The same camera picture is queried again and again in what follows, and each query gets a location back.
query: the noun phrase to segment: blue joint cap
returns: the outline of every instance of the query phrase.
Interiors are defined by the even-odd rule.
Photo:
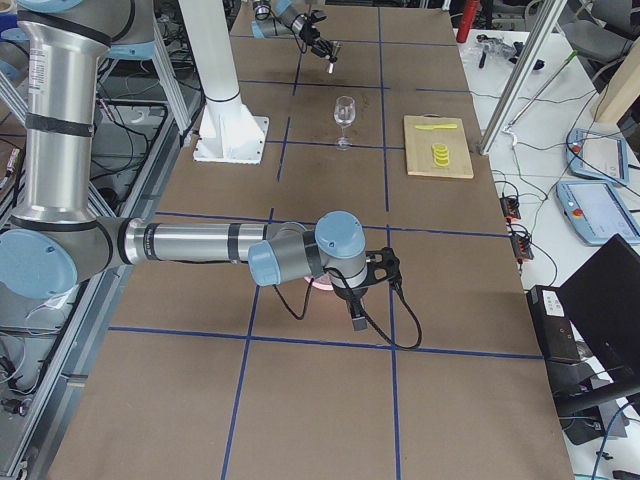
[[[0,71],[2,71],[2,73],[4,73],[11,81],[15,80],[18,78],[18,75],[20,75],[20,71],[16,67],[4,60],[0,60]]]
[[[7,30],[3,30],[2,34],[0,34],[0,37],[3,40],[11,40],[12,42],[29,41],[29,35],[27,35],[20,27],[8,28]]]
[[[255,20],[251,22],[251,32],[253,33],[254,38],[264,38],[264,33],[262,33],[260,25],[258,25],[258,22]]]
[[[327,213],[318,221],[315,235],[320,250],[343,260],[357,257],[366,245],[362,225],[349,212]]]
[[[155,51],[154,42],[112,45],[108,57],[114,60],[151,60]]]
[[[249,247],[249,270],[253,280],[261,287],[280,285],[282,275],[273,248],[266,240]]]
[[[18,5],[38,13],[58,13],[80,5],[84,0],[18,0]]]
[[[291,6],[291,0],[280,0],[273,12],[279,17],[284,11]]]
[[[0,235],[0,282],[18,295],[50,298],[77,281],[69,254],[46,235],[23,229]]]

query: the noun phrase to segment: black monitor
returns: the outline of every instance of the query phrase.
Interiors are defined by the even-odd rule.
[[[557,295],[614,380],[580,395],[556,398],[558,414],[575,415],[621,397],[640,400],[640,255],[615,235],[564,282]]]

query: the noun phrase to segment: white stand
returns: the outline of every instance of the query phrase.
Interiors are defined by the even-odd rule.
[[[258,164],[269,120],[243,105],[222,0],[180,0],[207,104],[194,159]]]

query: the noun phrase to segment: table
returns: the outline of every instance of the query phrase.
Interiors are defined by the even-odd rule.
[[[136,267],[52,480],[175,478],[567,479],[570,464],[488,159],[471,181],[404,174],[402,116],[461,117],[479,139],[448,15],[327,7],[344,41],[336,74],[289,39],[232,44],[244,101],[271,127],[260,166],[178,159],[157,221],[313,222],[356,214],[369,249],[392,246],[423,319],[417,352],[353,332],[314,292],[309,317],[233,265]],[[354,147],[337,152],[335,98],[356,99]],[[284,285],[301,299],[305,283]],[[385,287],[366,307],[415,335]]]
[[[481,33],[489,36],[495,36],[496,33],[499,33],[504,37],[506,43],[524,42],[528,34],[526,32],[472,30],[469,34],[469,41],[459,45],[469,89],[474,95],[478,122],[480,128],[484,130],[498,102],[497,99],[484,95],[499,96],[501,94],[513,65],[504,59],[489,58],[485,67],[479,69],[480,53],[474,39]],[[561,34],[552,34],[540,53],[540,58],[546,62],[545,68],[530,75],[521,95],[530,97],[535,94],[542,83],[559,68],[570,53],[571,47],[567,40]],[[576,122],[576,127],[586,129],[591,127],[595,131],[606,134],[619,131],[616,125],[593,123],[590,107],[596,102],[597,94],[593,91],[593,85],[581,64],[575,60],[567,66],[541,98],[554,101],[574,98],[575,100],[560,104],[536,102],[514,127],[520,142],[520,145],[515,147],[515,154],[511,137],[504,134],[498,136],[489,152],[491,167],[494,169],[494,179],[497,182],[507,180],[513,183],[521,194],[525,194],[520,199],[522,221],[518,223],[529,230],[534,229],[534,243],[549,253],[557,264],[556,274],[556,269],[551,261],[539,249],[534,248],[536,259],[526,263],[522,271],[521,279],[525,289],[536,284],[549,284],[554,277],[554,285],[561,285],[597,250],[597,247],[585,245],[577,236],[567,219],[564,218],[555,197],[555,190],[552,188],[562,178],[576,178],[565,171],[567,163],[563,144],[568,131],[576,122],[576,118],[585,105],[587,108],[582,111],[582,115]],[[525,99],[520,100],[514,107],[512,116],[525,103]],[[522,145],[522,142],[536,147],[560,145],[539,151]],[[628,153],[630,163],[638,165],[638,160],[630,148]],[[634,170],[631,170],[630,175],[630,186],[638,191],[640,189],[640,175]],[[512,187],[496,183],[499,195],[502,194],[503,187],[506,195],[514,193]],[[536,198],[542,197],[543,193],[549,191],[551,193],[548,201],[542,203],[539,198]],[[628,190],[618,189],[618,191],[628,208],[640,208],[639,197]],[[589,363],[593,364],[596,372],[602,370],[595,359],[590,360]],[[638,418],[631,409],[627,409],[625,414]],[[628,439],[607,443],[606,451],[611,453],[614,459],[601,462],[599,475],[611,478],[611,471],[615,469],[640,471],[640,424],[632,422],[628,432],[630,435]],[[595,461],[594,452],[600,448],[600,441],[600,439],[595,440],[579,447],[573,446],[567,441],[575,472],[591,474]]]

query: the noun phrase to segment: robotic arm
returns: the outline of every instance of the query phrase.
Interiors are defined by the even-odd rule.
[[[365,328],[371,322],[362,296],[383,281],[401,294],[399,261],[389,248],[365,251],[363,229],[347,212],[329,213],[307,231],[295,223],[169,225],[89,211],[99,60],[115,36],[144,24],[131,11],[148,12],[152,22],[150,3],[19,0],[19,25],[31,41],[26,187],[12,212],[13,228],[0,235],[0,282],[17,294],[47,298],[107,269],[147,260],[248,263],[261,286],[329,273],[354,328]],[[107,4],[109,12],[124,13],[103,12]],[[104,14],[94,18],[90,8]]]
[[[304,47],[311,48],[311,53],[329,60],[328,73],[333,73],[334,64],[338,61],[340,43],[330,42],[322,38],[316,23],[327,18],[324,12],[312,10],[309,14],[299,12],[291,0],[253,0],[255,20],[252,22],[253,35],[256,38],[275,37],[293,34],[302,41]]]

